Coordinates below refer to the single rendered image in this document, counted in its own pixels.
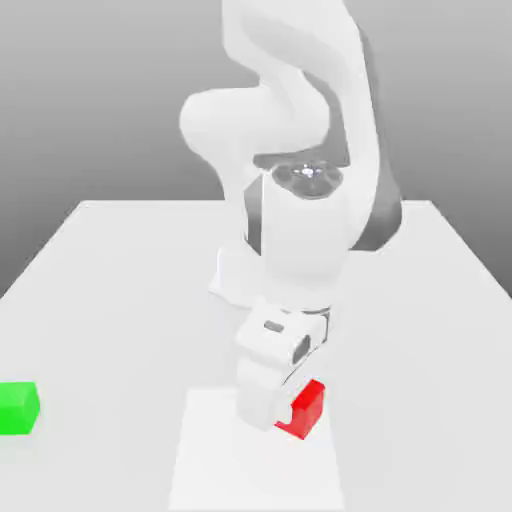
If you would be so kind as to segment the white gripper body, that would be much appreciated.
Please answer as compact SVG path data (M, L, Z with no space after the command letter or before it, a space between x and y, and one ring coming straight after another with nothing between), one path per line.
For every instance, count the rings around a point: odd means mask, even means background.
M317 352L295 369L274 368L241 356L236 367L236 410L247 424L267 431L275 425L275 406L280 400L290 405L317 376Z

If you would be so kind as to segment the small red cube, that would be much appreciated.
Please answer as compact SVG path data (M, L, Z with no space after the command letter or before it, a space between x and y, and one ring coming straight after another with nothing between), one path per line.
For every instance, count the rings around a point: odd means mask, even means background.
M322 415L324 396L324 384L311 379L291 404L291 421L289 423L277 421L275 426L304 440Z

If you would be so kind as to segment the small green cube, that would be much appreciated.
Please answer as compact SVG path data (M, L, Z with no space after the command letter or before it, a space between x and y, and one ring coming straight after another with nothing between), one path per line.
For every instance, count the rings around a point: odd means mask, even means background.
M29 435L39 412L35 382L0 382L0 435Z

